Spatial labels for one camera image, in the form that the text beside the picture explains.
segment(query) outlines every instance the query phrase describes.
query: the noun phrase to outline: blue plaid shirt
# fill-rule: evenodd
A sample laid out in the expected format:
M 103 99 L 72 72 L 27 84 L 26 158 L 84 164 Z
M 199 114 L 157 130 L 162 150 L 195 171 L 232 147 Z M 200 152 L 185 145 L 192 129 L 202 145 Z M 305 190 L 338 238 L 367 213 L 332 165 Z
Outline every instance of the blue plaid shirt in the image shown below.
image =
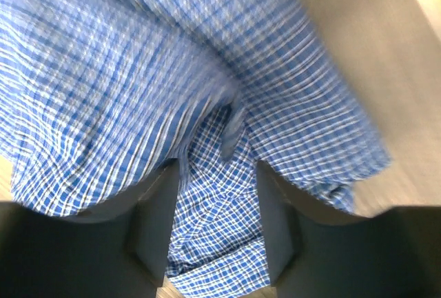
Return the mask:
M 343 210 L 388 163 L 299 0 L 0 0 L 0 154 L 15 200 L 52 216 L 178 157 L 186 297 L 269 284 L 257 159 Z

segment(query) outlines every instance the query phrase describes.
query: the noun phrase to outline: plaid fabric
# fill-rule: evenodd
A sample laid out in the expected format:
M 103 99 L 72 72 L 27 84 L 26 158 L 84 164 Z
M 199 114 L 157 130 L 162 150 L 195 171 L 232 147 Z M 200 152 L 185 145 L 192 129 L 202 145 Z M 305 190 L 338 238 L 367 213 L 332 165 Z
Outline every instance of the plaid fabric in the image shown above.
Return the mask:
M 167 275 L 186 297 L 269 283 L 257 159 L 343 210 L 388 163 L 298 0 L 0 0 L 0 96 L 12 193 L 39 212 L 180 159 Z

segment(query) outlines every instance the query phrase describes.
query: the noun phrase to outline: blue checkered cloth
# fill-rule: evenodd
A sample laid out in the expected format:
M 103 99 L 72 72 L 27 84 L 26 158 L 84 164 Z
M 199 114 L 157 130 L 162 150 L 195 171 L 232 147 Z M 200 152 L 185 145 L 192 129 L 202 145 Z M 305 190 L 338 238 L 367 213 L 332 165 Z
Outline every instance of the blue checkered cloth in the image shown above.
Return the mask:
M 348 211 L 389 161 L 299 0 L 0 0 L 0 154 L 51 216 L 178 157 L 167 275 L 222 298 L 269 284 L 257 159 Z

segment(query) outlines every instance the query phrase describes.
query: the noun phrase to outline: wooden surface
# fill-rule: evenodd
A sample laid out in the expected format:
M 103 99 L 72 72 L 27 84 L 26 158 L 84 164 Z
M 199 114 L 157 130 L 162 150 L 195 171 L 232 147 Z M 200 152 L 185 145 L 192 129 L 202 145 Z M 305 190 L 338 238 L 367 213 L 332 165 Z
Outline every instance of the wooden surface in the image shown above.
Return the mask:
M 358 212 L 441 205 L 441 45 L 421 7 L 432 1 L 303 1 L 393 156 L 389 169 L 357 184 Z M 10 198 L 11 170 L 0 159 L 2 199 Z M 180 297 L 168 282 L 158 296 Z M 268 288 L 249 297 L 275 293 Z

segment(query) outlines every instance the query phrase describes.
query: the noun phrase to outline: clothing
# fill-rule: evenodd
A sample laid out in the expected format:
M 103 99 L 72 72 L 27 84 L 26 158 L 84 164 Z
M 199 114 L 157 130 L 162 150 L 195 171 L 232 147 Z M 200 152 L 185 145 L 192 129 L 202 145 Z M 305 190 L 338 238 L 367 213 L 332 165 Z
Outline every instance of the clothing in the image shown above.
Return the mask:
M 348 211 L 389 161 L 299 0 L 0 0 L 0 94 L 12 194 L 38 212 L 180 159 L 167 275 L 186 297 L 269 283 L 257 159 Z

